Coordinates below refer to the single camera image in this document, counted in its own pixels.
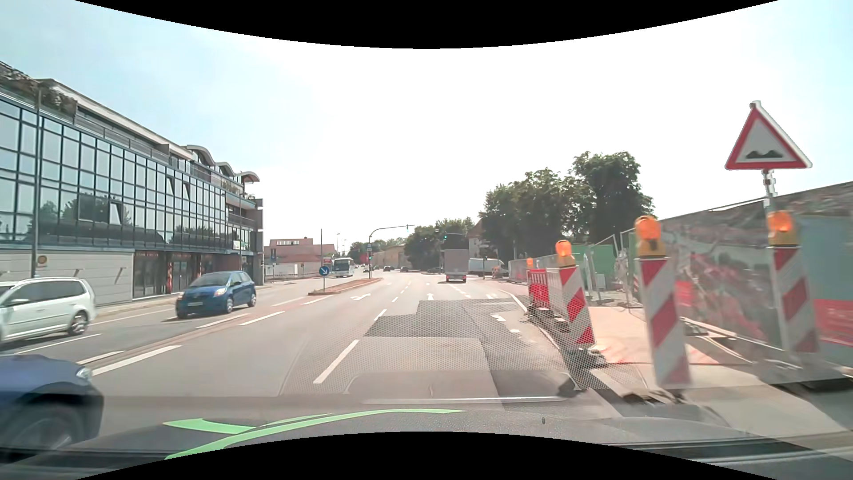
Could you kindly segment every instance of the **triangular sign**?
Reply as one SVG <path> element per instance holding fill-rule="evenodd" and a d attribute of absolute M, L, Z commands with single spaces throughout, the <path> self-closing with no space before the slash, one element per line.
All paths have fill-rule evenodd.
<path fill-rule="evenodd" d="M 749 106 L 749 116 L 728 156 L 726 170 L 811 168 L 811 161 L 761 108 L 761 102 Z"/>

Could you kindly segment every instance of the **car wheel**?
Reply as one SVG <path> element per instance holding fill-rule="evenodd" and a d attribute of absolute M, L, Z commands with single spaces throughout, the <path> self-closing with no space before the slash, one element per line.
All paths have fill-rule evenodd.
<path fill-rule="evenodd" d="M 86 312 L 77 312 L 68 326 L 68 335 L 75 337 L 82 335 L 89 328 L 89 315 Z"/>
<path fill-rule="evenodd" d="M 70 407 L 57 404 L 25 405 L 0 439 L 0 461 L 10 463 L 63 448 L 84 440 L 84 422 Z"/>

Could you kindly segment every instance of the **traffic light pole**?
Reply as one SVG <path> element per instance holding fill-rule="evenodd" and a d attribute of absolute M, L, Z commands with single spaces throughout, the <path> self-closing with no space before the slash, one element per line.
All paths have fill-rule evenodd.
<path fill-rule="evenodd" d="M 371 244 L 371 240 L 373 240 L 373 234 L 376 233 L 377 231 L 380 231 L 380 230 L 389 230 L 391 228 L 403 228 L 403 227 L 409 228 L 411 226 L 414 226 L 414 225 L 383 226 L 381 228 L 377 228 L 376 230 L 370 232 L 370 235 L 368 235 L 368 248 L 370 249 L 368 251 L 368 278 L 373 278 L 373 245 Z"/>

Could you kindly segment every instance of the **blue car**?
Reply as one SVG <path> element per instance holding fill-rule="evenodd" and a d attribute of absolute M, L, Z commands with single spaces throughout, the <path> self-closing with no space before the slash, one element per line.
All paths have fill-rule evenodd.
<path fill-rule="evenodd" d="M 175 313 L 186 319 L 192 313 L 231 313 L 238 305 L 258 303 L 255 283 L 245 272 L 213 272 L 198 277 L 177 294 Z"/>
<path fill-rule="evenodd" d="M 0 355 L 0 463 L 97 437 L 104 399 L 91 374 L 39 354 Z"/>

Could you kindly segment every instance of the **white van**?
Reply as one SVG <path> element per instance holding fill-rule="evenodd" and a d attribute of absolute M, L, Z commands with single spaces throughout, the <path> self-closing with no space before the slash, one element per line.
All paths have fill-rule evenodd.
<path fill-rule="evenodd" d="M 0 282 L 0 342 L 61 331 L 80 335 L 95 315 L 95 292 L 80 278 Z"/>

